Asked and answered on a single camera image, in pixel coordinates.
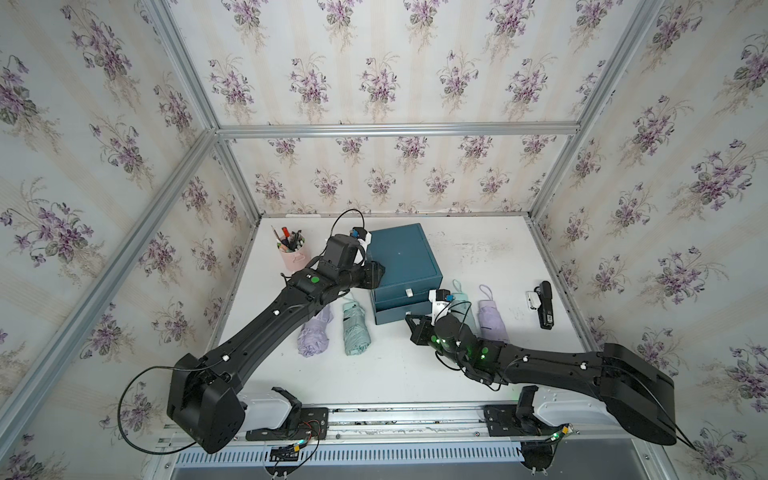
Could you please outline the teal drawer cabinet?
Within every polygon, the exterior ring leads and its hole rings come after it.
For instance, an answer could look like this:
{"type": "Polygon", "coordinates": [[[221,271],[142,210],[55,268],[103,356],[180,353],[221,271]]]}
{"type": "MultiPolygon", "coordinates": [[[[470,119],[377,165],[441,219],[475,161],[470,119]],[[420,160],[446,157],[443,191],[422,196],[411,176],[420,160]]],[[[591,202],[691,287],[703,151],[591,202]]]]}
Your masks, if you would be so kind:
{"type": "Polygon", "coordinates": [[[385,269],[371,293],[376,325],[431,314],[430,292],[441,287],[443,274],[420,223],[374,230],[367,258],[385,269]]]}

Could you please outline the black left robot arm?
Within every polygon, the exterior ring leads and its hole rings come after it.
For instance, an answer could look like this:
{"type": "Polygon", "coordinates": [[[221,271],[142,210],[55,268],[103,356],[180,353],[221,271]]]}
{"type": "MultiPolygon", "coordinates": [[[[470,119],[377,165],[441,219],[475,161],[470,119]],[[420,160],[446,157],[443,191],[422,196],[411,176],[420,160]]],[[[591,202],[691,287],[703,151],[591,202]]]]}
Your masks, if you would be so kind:
{"type": "Polygon", "coordinates": [[[201,357],[186,354],[171,372],[167,416],[209,454],[243,426],[238,398],[256,368],[297,328],[352,289],[379,287],[385,268],[367,259],[372,233],[334,234],[320,255],[285,279],[276,299],[233,337],[201,357]]]}

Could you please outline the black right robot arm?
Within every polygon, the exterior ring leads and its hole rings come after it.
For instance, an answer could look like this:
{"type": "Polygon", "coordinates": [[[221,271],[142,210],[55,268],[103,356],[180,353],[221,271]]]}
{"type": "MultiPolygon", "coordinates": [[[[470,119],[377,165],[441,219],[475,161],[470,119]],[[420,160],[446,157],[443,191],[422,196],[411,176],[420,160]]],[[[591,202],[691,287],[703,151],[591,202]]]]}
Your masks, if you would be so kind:
{"type": "Polygon", "coordinates": [[[436,320],[408,314],[405,322],[412,343],[432,348],[472,381],[576,392],[601,401],[626,432],[641,440],[694,447],[676,421],[673,379],[620,344],[584,353],[543,351],[480,338],[452,314],[436,320]]]}

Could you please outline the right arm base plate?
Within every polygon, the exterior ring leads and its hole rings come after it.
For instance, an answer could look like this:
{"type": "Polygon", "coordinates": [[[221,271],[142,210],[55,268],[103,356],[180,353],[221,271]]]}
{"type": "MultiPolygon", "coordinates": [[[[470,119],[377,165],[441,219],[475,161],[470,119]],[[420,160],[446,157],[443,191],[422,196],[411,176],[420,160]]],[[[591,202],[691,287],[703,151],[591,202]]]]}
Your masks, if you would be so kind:
{"type": "Polygon", "coordinates": [[[533,401],[538,391],[538,386],[525,386],[515,403],[485,405],[482,411],[489,436],[547,436],[557,440],[567,435],[569,424],[549,424],[535,414],[533,401]]]}

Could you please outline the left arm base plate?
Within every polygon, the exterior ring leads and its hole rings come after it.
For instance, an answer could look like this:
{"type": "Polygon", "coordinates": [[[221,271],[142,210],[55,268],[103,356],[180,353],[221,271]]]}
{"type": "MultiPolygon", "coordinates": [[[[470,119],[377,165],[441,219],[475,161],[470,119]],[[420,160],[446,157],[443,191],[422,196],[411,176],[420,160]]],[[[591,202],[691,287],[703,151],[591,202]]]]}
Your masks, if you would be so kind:
{"type": "Polygon", "coordinates": [[[245,420],[240,432],[248,441],[324,440],[327,436],[327,407],[304,405],[281,387],[260,391],[241,401],[245,420]]]}

